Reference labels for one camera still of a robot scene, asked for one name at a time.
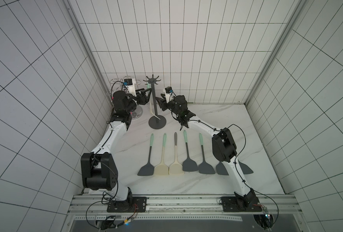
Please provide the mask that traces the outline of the beige spatula green handle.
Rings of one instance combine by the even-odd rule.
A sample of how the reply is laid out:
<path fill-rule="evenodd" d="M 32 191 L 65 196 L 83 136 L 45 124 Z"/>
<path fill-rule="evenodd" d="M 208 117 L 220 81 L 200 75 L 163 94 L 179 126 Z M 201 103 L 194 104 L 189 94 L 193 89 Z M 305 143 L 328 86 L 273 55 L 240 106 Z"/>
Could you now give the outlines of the beige spatula green handle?
<path fill-rule="evenodd" d="M 164 162 L 166 141 L 167 141 L 167 134 L 164 133 L 163 143 L 162 143 L 161 162 L 155 167 L 155 170 L 154 170 L 155 176 L 166 176 L 169 174 L 169 167 Z"/>

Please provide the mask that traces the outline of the beige spatula grey handle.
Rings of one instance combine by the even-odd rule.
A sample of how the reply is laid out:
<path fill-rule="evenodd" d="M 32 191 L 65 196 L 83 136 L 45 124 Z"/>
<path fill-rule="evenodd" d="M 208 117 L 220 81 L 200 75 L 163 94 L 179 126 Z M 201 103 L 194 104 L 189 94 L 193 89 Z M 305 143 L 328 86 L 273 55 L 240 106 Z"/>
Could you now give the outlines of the beige spatula grey handle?
<path fill-rule="evenodd" d="M 174 162 L 169 167 L 170 175 L 184 174 L 182 164 L 178 161 L 177 132 L 174 133 Z"/>

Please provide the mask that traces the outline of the grey utensil green handle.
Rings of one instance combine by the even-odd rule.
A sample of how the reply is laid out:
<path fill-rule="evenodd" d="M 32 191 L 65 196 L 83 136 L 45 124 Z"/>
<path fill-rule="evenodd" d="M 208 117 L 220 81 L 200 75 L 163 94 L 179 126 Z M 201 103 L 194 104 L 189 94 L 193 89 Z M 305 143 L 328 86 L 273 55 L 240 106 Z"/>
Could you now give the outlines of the grey utensil green handle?
<path fill-rule="evenodd" d="M 183 130 L 183 135 L 184 135 L 186 151 L 187 151 L 187 158 L 182 163 L 183 171 L 184 172 L 196 172 L 196 171 L 198 171 L 198 165 L 197 165 L 197 163 L 195 161 L 193 161 L 190 158 L 189 146 L 188 146 L 188 136 L 187 136 L 186 130 Z"/>

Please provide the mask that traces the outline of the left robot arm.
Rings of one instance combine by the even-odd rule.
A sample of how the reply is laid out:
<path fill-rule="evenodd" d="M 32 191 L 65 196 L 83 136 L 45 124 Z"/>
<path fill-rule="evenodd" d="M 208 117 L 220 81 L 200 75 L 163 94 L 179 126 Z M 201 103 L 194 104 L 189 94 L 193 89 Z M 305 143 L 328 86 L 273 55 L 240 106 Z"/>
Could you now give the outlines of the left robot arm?
<path fill-rule="evenodd" d="M 112 95 L 109 128 L 92 152 L 84 153 L 81 157 L 82 184 L 85 188 L 106 189 L 115 201 L 130 201 L 131 190 L 118 181 L 119 174 L 112 152 L 130 127 L 131 112 L 138 105 L 146 105 L 150 95 L 151 89 L 136 90 L 135 95 L 119 90 Z"/>

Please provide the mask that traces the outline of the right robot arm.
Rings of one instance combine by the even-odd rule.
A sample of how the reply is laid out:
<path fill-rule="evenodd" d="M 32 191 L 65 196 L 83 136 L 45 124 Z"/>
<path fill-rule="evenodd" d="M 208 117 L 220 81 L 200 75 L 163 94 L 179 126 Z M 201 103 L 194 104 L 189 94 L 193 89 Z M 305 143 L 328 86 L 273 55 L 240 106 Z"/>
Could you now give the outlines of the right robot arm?
<path fill-rule="evenodd" d="M 241 210 L 251 207 L 258 202 L 253 188 L 245 179 L 239 160 L 237 159 L 237 146 L 229 128 L 217 128 L 197 117 L 188 109 L 188 103 L 183 95 L 174 96 L 172 100 L 167 100 L 165 94 L 157 97 L 156 101 L 162 111 L 170 110 L 175 114 L 181 126 L 193 129 L 209 136 L 212 141 L 212 152 L 214 157 L 224 165 L 229 177 L 233 182 L 236 204 Z"/>

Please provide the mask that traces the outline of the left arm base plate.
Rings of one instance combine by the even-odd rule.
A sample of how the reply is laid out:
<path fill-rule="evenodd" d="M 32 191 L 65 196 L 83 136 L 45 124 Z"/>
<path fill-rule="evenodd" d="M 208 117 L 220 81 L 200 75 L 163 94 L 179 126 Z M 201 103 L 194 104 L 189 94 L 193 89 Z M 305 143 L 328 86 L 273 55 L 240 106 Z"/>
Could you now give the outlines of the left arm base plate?
<path fill-rule="evenodd" d="M 145 212 L 147 206 L 147 197 L 130 197 L 126 201 L 110 202 L 107 207 L 108 213 L 130 213 Z"/>

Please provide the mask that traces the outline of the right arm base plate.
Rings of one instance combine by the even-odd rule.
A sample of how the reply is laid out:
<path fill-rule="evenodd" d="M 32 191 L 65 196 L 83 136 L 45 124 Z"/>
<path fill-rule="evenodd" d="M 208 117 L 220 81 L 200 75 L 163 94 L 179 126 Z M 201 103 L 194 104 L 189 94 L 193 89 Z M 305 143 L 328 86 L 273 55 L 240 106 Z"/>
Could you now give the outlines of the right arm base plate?
<path fill-rule="evenodd" d="M 224 212 L 262 212 L 260 206 L 246 204 L 244 200 L 232 196 L 221 197 L 219 204 L 222 206 Z"/>

